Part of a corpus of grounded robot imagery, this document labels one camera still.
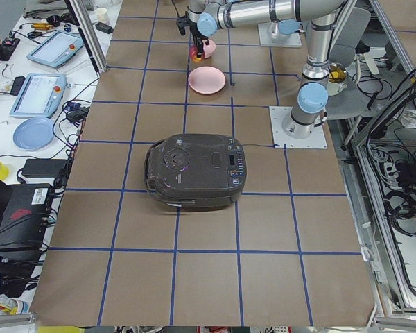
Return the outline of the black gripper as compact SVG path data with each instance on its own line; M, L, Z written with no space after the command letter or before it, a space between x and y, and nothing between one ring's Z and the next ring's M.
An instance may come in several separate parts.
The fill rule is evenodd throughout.
M208 40L207 36L204 36L197 27L197 24L192 24L190 26L190 32L193 36L193 43L195 44L196 59L203 59L205 50L204 42Z

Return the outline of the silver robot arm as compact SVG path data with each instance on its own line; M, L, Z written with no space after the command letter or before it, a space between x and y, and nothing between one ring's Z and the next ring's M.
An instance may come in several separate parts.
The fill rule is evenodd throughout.
M288 19L311 23L310 43L297 105L282 121L284 132L296 139L307 138L315 120L327 104L329 52L344 1L190 1L184 16L177 19L180 34L188 27L202 57L202 42L218 30L262 23L279 23Z

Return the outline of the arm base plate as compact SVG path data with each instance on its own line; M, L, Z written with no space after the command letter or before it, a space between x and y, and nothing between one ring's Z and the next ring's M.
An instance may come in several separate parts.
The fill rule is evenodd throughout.
M275 148L327 149L324 126L319 117L313 124L300 125L291 117L292 107L270 106L270 123Z
M259 43L261 46L300 48L300 23L295 20L259 24Z

